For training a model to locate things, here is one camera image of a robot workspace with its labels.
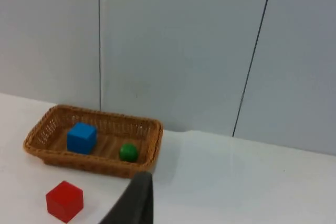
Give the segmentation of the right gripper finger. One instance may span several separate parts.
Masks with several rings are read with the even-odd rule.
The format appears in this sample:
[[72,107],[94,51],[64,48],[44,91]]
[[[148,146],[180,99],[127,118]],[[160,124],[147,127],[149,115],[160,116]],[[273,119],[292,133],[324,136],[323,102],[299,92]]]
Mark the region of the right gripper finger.
[[153,224],[153,180],[150,172],[138,172],[100,223]]

